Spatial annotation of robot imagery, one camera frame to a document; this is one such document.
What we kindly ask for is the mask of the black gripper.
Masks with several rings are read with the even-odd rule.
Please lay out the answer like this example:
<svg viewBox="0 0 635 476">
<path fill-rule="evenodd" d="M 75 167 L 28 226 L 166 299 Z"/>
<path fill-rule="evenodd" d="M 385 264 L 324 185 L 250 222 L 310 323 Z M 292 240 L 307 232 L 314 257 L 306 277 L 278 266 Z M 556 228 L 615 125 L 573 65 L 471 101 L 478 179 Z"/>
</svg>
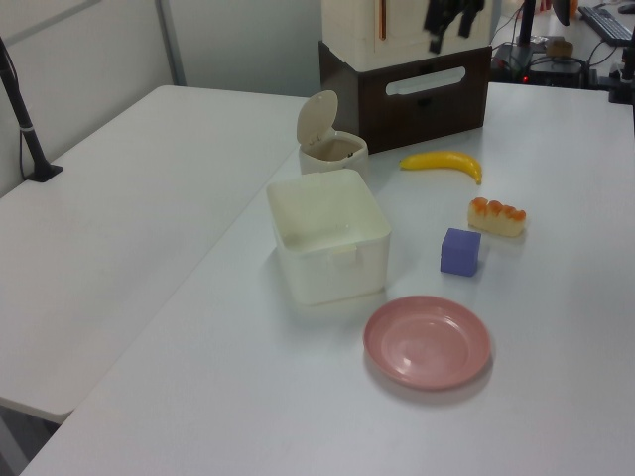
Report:
<svg viewBox="0 0 635 476">
<path fill-rule="evenodd" d="M 483 0 L 431 0 L 428 5 L 424 29 L 431 35 L 429 50 L 439 54 L 448 23 L 461 14 L 458 34 L 463 38 L 470 36 L 472 24 L 484 8 Z"/>
</svg>

